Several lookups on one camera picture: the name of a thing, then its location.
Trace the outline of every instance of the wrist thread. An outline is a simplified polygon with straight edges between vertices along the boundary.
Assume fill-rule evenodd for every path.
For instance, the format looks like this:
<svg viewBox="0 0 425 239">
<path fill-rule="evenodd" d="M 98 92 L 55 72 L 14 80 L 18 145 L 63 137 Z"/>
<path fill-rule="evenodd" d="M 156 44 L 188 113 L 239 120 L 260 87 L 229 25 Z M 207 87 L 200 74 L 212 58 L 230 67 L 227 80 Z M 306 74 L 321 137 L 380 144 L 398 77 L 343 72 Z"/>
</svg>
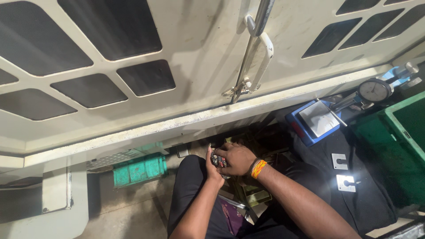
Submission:
<svg viewBox="0 0 425 239">
<path fill-rule="evenodd" d="M 256 164 L 255 164 L 255 166 L 252 168 L 252 170 L 251 170 L 251 176 L 254 178 L 254 179 L 257 179 L 257 177 L 258 177 L 258 175 L 260 174 L 260 172 L 261 172 L 261 170 L 264 168 L 264 166 L 267 164 L 267 162 L 266 161 L 264 161 L 264 160 L 259 160 Z"/>
</svg>

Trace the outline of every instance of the blue magnetic base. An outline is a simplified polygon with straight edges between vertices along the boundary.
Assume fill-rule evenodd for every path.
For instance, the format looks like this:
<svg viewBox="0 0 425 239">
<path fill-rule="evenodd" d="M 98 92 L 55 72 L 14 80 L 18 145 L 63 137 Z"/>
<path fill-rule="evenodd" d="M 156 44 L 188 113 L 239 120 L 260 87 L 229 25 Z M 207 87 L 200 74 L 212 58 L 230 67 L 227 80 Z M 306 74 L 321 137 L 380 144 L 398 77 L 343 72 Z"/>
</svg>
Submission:
<svg viewBox="0 0 425 239">
<path fill-rule="evenodd" d="M 328 102 L 328 101 L 324 101 L 324 100 L 322 100 L 322 102 L 325 105 L 327 105 L 328 107 L 330 107 L 331 104 L 332 104 L 332 102 Z M 319 142 L 321 139 L 332 134 L 333 132 L 335 132 L 337 129 L 340 128 L 340 125 L 337 125 L 334 128 L 332 128 L 331 130 L 329 130 L 328 132 L 326 132 L 324 135 L 322 135 L 320 137 L 316 137 L 316 135 L 314 135 L 314 133 L 310 130 L 310 128 L 307 129 L 306 127 L 304 127 L 304 125 L 301 123 L 301 121 L 298 119 L 298 117 L 296 117 L 296 115 L 298 113 L 300 113 L 303 109 L 313 105 L 314 103 L 316 103 L 316 101 L 314 101 L 314 100 L 310 101 L 309 103 L 307 103 L 303 107 L 301 107 L 301 108 L 295 110 L 294 112 L 287 114 L 285 116 L 286 121 L 292 126 L 292 128 L 295 130 L 297 135 L 301 138 L 301 141 L 307 147 L 310 147 L 313 144 Z"/>
</svg>

